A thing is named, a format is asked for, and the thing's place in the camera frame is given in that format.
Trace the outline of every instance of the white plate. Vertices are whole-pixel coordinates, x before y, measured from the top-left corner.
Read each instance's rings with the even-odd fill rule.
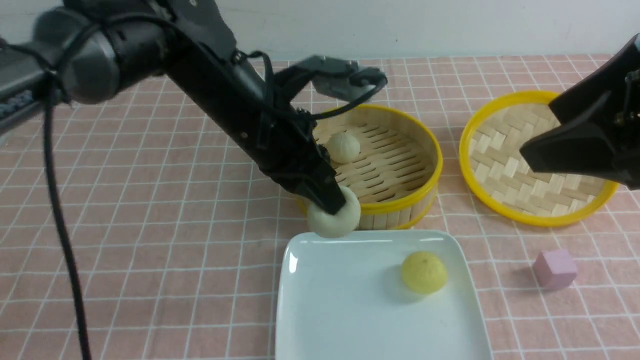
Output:
[[[427,297],[399,269],[431,251],[449,273]],[[458,242],[439,231],[357,231],[339,240],[305,233],[285,251],[276,360],[490,360],[486,327]]]

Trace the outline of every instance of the bamboo steamer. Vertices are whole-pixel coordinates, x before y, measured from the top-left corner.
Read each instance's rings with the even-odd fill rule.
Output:
[[[460,141],[460,167],[469,188],[489,208],[529,225],[563,226],[593,214],[614,194],[612,181],[533,172],[520,154],[531,138],[560,125],[551,92],[517,92],[481,108]]]
[[[360,142],[360,154],[348,164],[332,163],[340,185],[358,197],[362,213],[358,230],[408,229],[429,211],[442,172],[442,152],[433,133],[401,111],[360,105],[321,120],[316,141],[348,132]],[[306,214],[307,199],[298,198]]]

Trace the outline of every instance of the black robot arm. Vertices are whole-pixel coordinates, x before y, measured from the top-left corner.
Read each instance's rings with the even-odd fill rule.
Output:
[[[68,56],[82,31],[86,41]],[[43,110],[49,66],[65,89],[58,102],[96,104],[149,76],[166,75],[263,173],[336,214],[345,199],[312,130],[318,120],[370,99],[386,76],[324,56],[273,74],[265,54],[244,54],[236,45],[213,0],[65,0],[39,16],[32,41],[0,50],[0,133]],[[266,62],[264,79],[248,61],[257,56]],[[291,100],[310,81],[349,104],[323,114],[294,109]]]
[[[640,188],[640,34],[549,108],[561,125],[520,149],[531,170]]]

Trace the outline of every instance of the pink checkered tablecloth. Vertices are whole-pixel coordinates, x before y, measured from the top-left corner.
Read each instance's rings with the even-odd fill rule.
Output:
[[[361,61],[389,75],[375,102],[420,118],[440,141],[440,195],[417,227],[460,242],[496,360],[640,359],[640,193],[620,190],[579,224],[533,228],[482,205],[457,160],[463,126],[490,99],[560,92],[608,58]],[[295,105],[336,104],[305,90]],[[56,115],[58,181],[94,358],[273,359],[282,254],[306,231],[294,200],[164,78]],[[1,360],[79,359],[40,124],[14,131],[0,151]],[[578,278],[541,291],[530,265],[559,247]]]

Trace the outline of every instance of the pink cube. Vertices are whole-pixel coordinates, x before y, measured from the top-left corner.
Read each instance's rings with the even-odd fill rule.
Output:
[[[538,284],[550,290],[566,288],[578,276],[571,254],[564,249],[541,252],[533,263],[533,272]]]

